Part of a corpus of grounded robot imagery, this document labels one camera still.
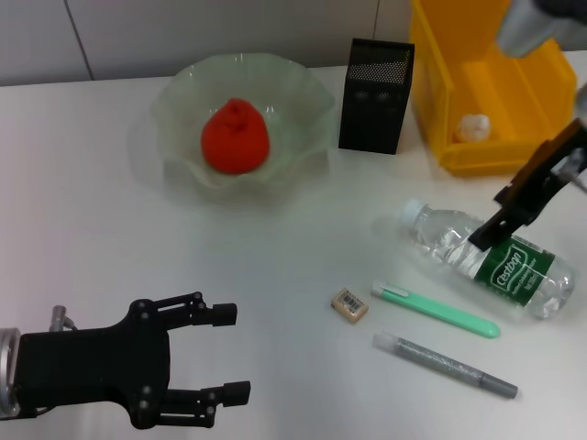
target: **green bottle label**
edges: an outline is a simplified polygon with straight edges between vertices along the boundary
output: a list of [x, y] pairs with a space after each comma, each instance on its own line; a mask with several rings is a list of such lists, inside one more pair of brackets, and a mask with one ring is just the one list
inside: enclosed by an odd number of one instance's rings
[[546, 250], [509, 238], [489, 251], [475, 281], [515, 303], [526, 305], [544, 280], [554, 257]]

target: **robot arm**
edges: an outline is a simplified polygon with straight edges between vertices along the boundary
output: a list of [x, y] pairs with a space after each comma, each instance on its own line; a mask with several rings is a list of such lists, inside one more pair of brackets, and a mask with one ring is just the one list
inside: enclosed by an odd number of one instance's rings
[[[585, 0], [513, 0], [497, 43], [508, 56], [526, 56], [550, 38], [564, 39], [587, 26]], [[576, 95], [575, 119], [555, 139], [543, 143], [496, 196], [502, 207], [469, 241], [480, 250], [497, 246], [522, 225], [530, 225], [567, 183], [584, 193], [579, 174], [587, 168], [587, 85]]]
[[214, 426], [216, 407], [245, 405], [250, 383], [169, 390], [168, 331], [187, 325], [234, 325], [235, 304], [207, 308], [202, 293], [138, 300], [107, 328], [75, 328], [57, 306], [48, 333], [0, 330], [0, 417], [26, 419], [61, 405], [115, 402], [138, 429], [157, 424]]

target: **plastic water bottle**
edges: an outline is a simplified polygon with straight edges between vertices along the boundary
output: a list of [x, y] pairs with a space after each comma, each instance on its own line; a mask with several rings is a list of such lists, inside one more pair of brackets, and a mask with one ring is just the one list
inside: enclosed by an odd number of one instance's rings
[[481, 252], [468, 238], [483, 222], [461, 211], [434, 210], [411, 200], [400, 221], [429, 257], [538, 318], [555, 316], [575, 287], [569, 264], [519, 236]]

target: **white wall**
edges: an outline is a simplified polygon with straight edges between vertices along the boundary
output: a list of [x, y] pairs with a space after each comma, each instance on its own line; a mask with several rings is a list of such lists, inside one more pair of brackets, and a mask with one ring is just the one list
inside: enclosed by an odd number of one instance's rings
[[0, 85], [88, 79], [62, 0], [0, 0]]
[[[408, 9], [409, 0], [386, 0]], [[69, 0], [96, 79], [172, 75], [215, 53], [345, 64], [371, 39], [379, 0]], [[391, 16], [407, 40], [407, 14]]]
[[[410, 0], [0, 0], [0, 86], [173, 75], [239, 51], [345, 64], [353, 37], [407, 41], [410, 14]], [[587, 49], [587, 28], [562, 46]]]

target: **mint green pen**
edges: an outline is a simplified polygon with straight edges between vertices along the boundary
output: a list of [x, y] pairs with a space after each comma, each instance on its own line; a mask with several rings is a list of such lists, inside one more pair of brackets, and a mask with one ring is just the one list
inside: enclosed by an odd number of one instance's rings
[[407, 291], [390, 282], [375, 281], [371, 294], [390, 303], [402, 305], [408, 309], [416, 310], [422, 314], [427, 314], [446, 323], [464, 328], [480, 336], [490, 338], [499, 336], [499, 327], [491, 321], [455, 309], [442, 302], [434, 301], [426, 296]]

